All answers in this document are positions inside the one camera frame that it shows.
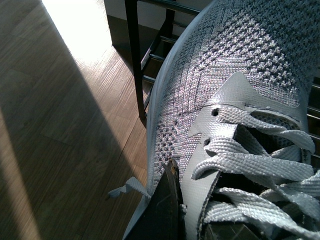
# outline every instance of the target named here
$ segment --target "textured knit fabric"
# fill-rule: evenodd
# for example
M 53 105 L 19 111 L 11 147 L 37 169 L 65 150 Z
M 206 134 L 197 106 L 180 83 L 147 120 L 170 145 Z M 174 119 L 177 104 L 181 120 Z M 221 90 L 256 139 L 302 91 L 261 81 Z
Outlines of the textured knit fabric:
M 174 56 L 171 71 L 161 76 L 161 110 L 150 154 L 153 191 L 163 173 L 161 162 L 168 158 L 177 161 L 182 178 L 200 139 L 189 138 L 188 130 L 203 104 L 234 72 L 244 73 L 269 99 L 292 107 L 308 101 L 320 59 L 320 2 L 214 2 Z

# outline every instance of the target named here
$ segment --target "gray sneaker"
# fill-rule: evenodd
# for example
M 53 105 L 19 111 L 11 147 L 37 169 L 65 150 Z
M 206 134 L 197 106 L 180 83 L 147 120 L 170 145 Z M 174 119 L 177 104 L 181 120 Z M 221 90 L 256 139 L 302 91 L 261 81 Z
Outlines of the gray sneaker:
M 306 117 L 319 19 L 317 0 L 215 0 L 192 21 L 153 87 L 147 186 L 126 234 L 173 159 L 186 239 L 244 238 L 238 225 L 256 238 L 320 239 Z

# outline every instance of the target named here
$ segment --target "shoe eyelet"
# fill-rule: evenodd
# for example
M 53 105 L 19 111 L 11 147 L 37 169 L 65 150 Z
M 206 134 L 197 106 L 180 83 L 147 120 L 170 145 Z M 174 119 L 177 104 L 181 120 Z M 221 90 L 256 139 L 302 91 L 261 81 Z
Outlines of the shoe eyelet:
M 218 114 L 219 114 L 219 108 L 215 108 L 211 112 L 211 115 L 214 116 L 214 117 L 218 116 Z
M 203 146 L 207 146 L 210 143 L 210 138 L 204 140 Z

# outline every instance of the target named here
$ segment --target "wooden floor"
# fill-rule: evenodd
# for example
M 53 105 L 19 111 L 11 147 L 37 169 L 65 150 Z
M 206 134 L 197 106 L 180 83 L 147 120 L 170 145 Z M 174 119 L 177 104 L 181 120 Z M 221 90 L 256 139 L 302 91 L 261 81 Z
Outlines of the wooden floor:
M 146 184 L 129 55 L 103 0 L 68 2 L 0 0 L 1 240 L 121 239 L 141 196 L 107 193 Z

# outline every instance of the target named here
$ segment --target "shoelace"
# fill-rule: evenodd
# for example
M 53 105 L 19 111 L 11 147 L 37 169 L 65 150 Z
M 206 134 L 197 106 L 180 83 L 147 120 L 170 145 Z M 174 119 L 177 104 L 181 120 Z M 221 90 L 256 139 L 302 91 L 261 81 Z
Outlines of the shoelace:
M 311 165 L 298 162 L 301 149 L 312 153 L 315 151 L 308 134 L 266 123 L 238 108 L 224 107 L 216 112 L 217 122 L 241 125 L 238 135 L 244 136 L 242 142 L 246 144 L 247 150 L 239 143 L 241 139 L 238 142 L 224 136 L 210 138 L 204 149 L 214 156 L 200 162 L 192 178 L 197 180 L 208 170 L 219 170 L 244 175 L 268 190 L 256 195 L 235 188 L 216 188 L 216 194 L 229 197 L 232 203 L 210 202 L 204 222 L 251 223 L 272 239 L 277 236 L 279 229 L 284 229 L 303 239 L 320 240 L 319 232 L 305 229 L 292 219 L 302 212 L 320 221 L 320 204 L 315 198 L 320 196 L 320 171 L 314 174 Z M 255 128 L 267 135 L 280 136 L 294 145 L 268 154 L 245 127 Z M 287 201 L 288 204 L 280 208 L 274 204 L 278 201 Z

